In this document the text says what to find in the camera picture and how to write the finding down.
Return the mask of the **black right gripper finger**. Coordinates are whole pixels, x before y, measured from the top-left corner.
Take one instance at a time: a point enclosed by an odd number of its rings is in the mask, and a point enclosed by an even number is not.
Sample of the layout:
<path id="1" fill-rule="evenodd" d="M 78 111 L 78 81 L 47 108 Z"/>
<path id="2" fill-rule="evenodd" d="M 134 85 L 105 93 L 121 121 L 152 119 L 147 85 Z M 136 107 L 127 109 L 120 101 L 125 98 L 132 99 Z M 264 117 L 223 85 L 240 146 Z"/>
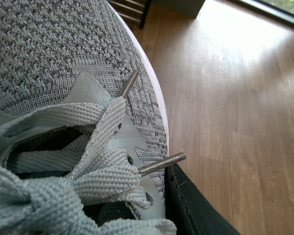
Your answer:
<path id="1" fill-rule="evenodd" d="M 165 170 L 165 206 L 178 235 L 239 234 L 177 164 Z"/>

